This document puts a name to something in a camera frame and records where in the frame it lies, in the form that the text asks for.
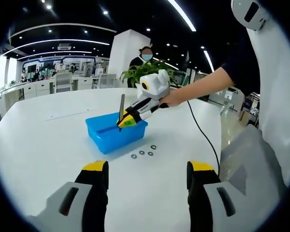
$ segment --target ceiling light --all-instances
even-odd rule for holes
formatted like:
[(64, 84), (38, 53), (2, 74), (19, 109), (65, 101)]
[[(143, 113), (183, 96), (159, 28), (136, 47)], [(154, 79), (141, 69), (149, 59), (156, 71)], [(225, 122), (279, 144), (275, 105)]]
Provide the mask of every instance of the ceiling light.
[(170, 67), (172, 67), (172, 68), (174, 68), (174, 69), (176, 69), (176, 70), (179, 70), (177, 67), (175, 67), (175, 66), (173, 66), (173, 65), (171, 65), (171, 64), (169, 64), (169, 63), (166, 63), (166, 62), (165, 62), (165, 64), (166, 64), (166, 65), (169, 65)]
[(76, 42), (86, 42), (86, 43), (95, 43), (95, 44), (110, 45), (109, 43), (103, 43), (103, 42), (91, 41), (91, 40), (77, 40), (77, 39), (42, 40), (42, 41), (32, 42), (32, 43), (28, 43), (28, 44), (24, 44), (24, 45), (15, 47), (15, 48), (7, 51), (6, 53), (2, 54), (2, 56), (6, 55), (6, 54), (8, 54), (8, 53), (10, 53), (12, 51), (15, 51), (15, 50), (17, 50), (19, 48), (22, 48), (22, 47), (26, 47), (26, 46), (30, 46), (30, 45), (34, 45), (34, 44), (46, 43), (46, 42), (53, 42), (53, 41), (76, 41)]
[(35, 26), (35, 27), (31, 27), (31, 28), (27, 28), (24, 30), (21, 30), (17, 33), (14, 33), (13, 35), (11, 35), (10, 37), (14, 37), (14, 36), (19, 36), (20, 34), (29, 31), (29, 30), (33, 30), (36, 28), (48, 28), (48, 27), (53, 27), (53, 26), (78, 26), (78, 27), (82, 27), (82, 28), (95, 28), (95, 29), (101, 29), (101, 30), (106, 30), (106, 31), (111, 31), (113, 33), (117, 33), (116, 30), (112, 30), (109, 28), (103, 28), (103, 27), (98, 27), (98, 26), (94, 26), (94, 25), (90, 25), (90, 24), (82, 24), (82, 23), (49, 23), (49, 24), (43, 24), (43, 25), (39, 25), (39, 26)]
[[(69, 52), (69, 51), (43, 52), (43, 53), (38, 53), (38, 54), (22, 57), (22, 58), (19, 58), (18, 60), (25, 59), (25, 58), (28, 58), (28, 57), (45, 55), (45, 54), (66, 53), (66, 52)], [(73, 52), (75, 52), (75, 53), (92, 53), (92, 52), (85, 52), (85, 51), (73, 51)]]
[(165, 64), (166, 64), (166, 65), (169, 65), (170, 67), (172, 67), (172, 68), (174, 68), (174, 69), (176, 69), (176, 70), (179, 70), (177, 67), (175, 67), (175, 66), (173, 66), (173, 65), (171, 65), (171, 64), (169, 64), (169, 63), (167, 63), (167, 62), (165, 62)]
[(212, 61), (211, 61), (211, 59), (210, 59), (210, 57), (209, 57), (208, 52), (207, 52), (207, 51), (204, 51), (204, 54), (205, 54), (205, 56), (206, 56), (206, 58), (207, 58), (207, 61), (208, 61), (208, 63), (209, 63), (209, 66), (211, 67), (212, 72), (214, 72), (214, 67), (213, 67)]
[(190, 27), (190, 29), (192, 31), (196, 31), (194, 25), (192, 24), (192, 22), (190, 21), (190, 19), (186, 15), (186, 13), (183, 11), (183, 9), (177, 4), (177, 2), (175, 0), (168, 0), (168, 1), (177, 10), (177, 12), (182, 16), (182, 18), (187, 23), (187, 25)]

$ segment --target black cable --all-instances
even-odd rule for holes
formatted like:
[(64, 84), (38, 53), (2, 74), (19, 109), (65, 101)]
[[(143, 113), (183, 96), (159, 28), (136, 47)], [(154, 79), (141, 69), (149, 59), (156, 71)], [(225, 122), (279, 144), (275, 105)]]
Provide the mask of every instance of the black cable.
[(193, 114), (193, 111), (192, 111), (192, 108), (191, 108), (191, 105), (190, 105), (189, 101), (187, 101), (187, 103), (188, 103), (188, 105), (189, 105), (189, 108), (190, 108), (190, 111), (191, 111), (192, 117), (193, 117), (193, 119), (194, 119), (194, 121), (195, 121), (195, 124), (197, 124), (199, 130), (200, 130), (201, 133), (204, 135), (204, 137), (207, 139), (207, 141), (209, 142), (210, 146), (212, 147), (212, 149), (213, 149), (213, 151), (214, 151), (214, 154), (215, 154), (215, 156), (216, 156), (217, 165), (218, 165), (218, 176), (219, 176), (219, 174), (220, 174), (220, 164), (219, 164), (219, 160), (218, 160), (218, 156), (217, 156), (216, 150), (214, 149), (214, 146), (212, 145), (211, 141), (210, 141), (210, 140), (208, 139), (208, 137), (204, 134), (203, 130), (200, 128), (200, 126), (199, 126), (197, 120), (195, 119), (195, 116), (194, 116), (194, 114)]

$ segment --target human arm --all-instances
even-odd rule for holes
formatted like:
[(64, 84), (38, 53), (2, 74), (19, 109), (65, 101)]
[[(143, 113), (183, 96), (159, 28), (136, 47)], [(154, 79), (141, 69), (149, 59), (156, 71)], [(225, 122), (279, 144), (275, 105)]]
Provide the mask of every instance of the human arm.
[(258, 61), (247, 33), (243, 35), (237, 49), (220, 68), (201, 80), (170, 91), (170, 94), (161, 99), (160, 103), (176, 106), (184, 101), (215, 93), (233, 85), (245, 96), (251, 92), (260, 93)]
[(234, 82), (227, 72), (220, 67), (201, 80), (197, 80), (190, 85), (170, 91), (170, 94), (161, 99), (160, 103), (166, 103), (168, 106), (176, 106), (182, 102), (211, 93), (216, 93), (233, 85)]

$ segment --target potted plant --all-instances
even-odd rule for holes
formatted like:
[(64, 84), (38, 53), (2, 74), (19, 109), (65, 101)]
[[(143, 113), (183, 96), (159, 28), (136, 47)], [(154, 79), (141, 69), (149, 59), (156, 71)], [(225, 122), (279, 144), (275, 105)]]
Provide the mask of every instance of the potted plant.
[(140, 83), (140, 78), (145, 75), (158, 73), (160, 69), (165, 69), (170, 77), (170, 81), (174, 80), (174, 69), (165, 64), (165, 62), (153, 60), (151, 62), (146, 62), (140, 66), (133, 65), (129, 68), (129, 70), (124, 71), (121, 74), (122, 82), (125, 79), (128, 79), (129, 87), (136, 87), (136, 83)]

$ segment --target office floor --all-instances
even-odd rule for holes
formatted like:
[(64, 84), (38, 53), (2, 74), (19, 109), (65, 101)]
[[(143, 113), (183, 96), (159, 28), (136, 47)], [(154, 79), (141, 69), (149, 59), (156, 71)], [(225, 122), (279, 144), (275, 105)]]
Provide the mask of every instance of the office floor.
[[(222, 106), (214, 103), (208, 102), (210, 104), (216, 105), (222, 109)], [(238, 112), (231, 109), (226, 110), (221, 118), (221, 150), (224, 149), (230, 142), (245, 128), (238, 121)]]

